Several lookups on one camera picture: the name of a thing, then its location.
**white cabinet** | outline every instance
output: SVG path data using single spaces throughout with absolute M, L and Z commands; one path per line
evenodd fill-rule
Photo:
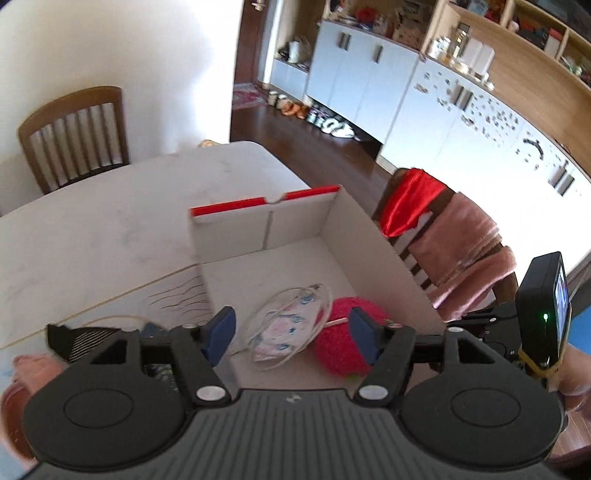
M 387 40 L 373 39 L 374 65 L 354 123 L 384 143 L 418 62 L 418 53 Z
M 574 165 L 567 168 L 573 181 L 561 197 L 560 210 L 546 217 L 548 231 L 560 232 L 568 246 L 561 249 L 566 271 L 574 268 L 591 249 L 591 182 Z
M 417 60 L 389 40 L 323 22 L 306 95 L 384 142 Z
M 271 84 L 298 100 L 304 99 L 308 74 L 288 63 L 275 59 L 271 71 Z
M 419 61 L 380 154 L 396 167 L 430 171 L 461 110 L 454 104 L 466 82 L 438 63 Z
M 346 55 L 345 42 L 351 29 L 332 22 L 322 22 L 316 48 L 310 66 L 306 95 L 324 105 L 330 103 L 343 56 Z
M 524 171 L 546 182 L 569 164 L 560 149 L 527 121 L 523 121 L 509 154 L 523 166 Z
M 472 82 L 462 79 L 460 84 L 460 114 L 429 173 L 477 203 L 480 198 L 496 201 L 498 187 L 511 171 L 507 151 L 523 119 Z
M 373 74 L 377 42 L 379 40 L 376 37 L 365 32 L 347 32 L 343 41 L 345 55 L 340 63 L 329 103 L 325 104 L 354 123 L 369 77 Z

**doorway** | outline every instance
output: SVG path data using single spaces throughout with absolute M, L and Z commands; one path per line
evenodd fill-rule
M 234 85 L 256 83 L 267 11 L 264 0 L 244 0 L 236 51 Z

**black circular pad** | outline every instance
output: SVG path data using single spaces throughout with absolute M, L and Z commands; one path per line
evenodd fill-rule
M 517 369 L 472 364 L 446 368 L 414 387 L 401 420 L 446 461 L 498 470 L 542 460 L 560 433 L 562 413 L 552 395 Z
M 473 388 L 458 393 L 452 399 L 452 411 L 457 418 L 476 427 L 502 427 L 517 418 L 521 407 L 509 394 L 493 388 Z
M 134 401 L 124 392 L 95 388 L 74 395 L 66 402 L 64 413 L 79 427 L 104 429 L 124 421 L 133 409 Z
M 128 365 L 74 364 L 25 407 L 25 436 L 40 461 L 104 471 L 139 463 L 171 442 L 185 411 L 164 383 Z

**small screen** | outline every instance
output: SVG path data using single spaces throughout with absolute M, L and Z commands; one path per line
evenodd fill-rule
M 554 292 L 554 302 L 556 303 L 556 327 L 558 329 L 558 343 L 562 341 L 564 325 L 566 324 L 566 314 L 569 308 L 569 292 L 566 289 L 563 269 L 558 272 L 556 280 L 556 290 Z

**red yarn ball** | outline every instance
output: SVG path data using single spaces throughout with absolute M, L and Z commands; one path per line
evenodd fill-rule
M 344 297 L 334 301 L 328 321 L 348 317 L 353 307 L 363 308 L 365 313 L 381 325 L 388 318 L 380 307 L 369 300 Z M 318 360 L 331 373 L 345 377 L 352 374 L 365 375 L 369 371 L 369 365 L 349 334 L 349 322 L 322 329 L 314 340 L 313 348 Z

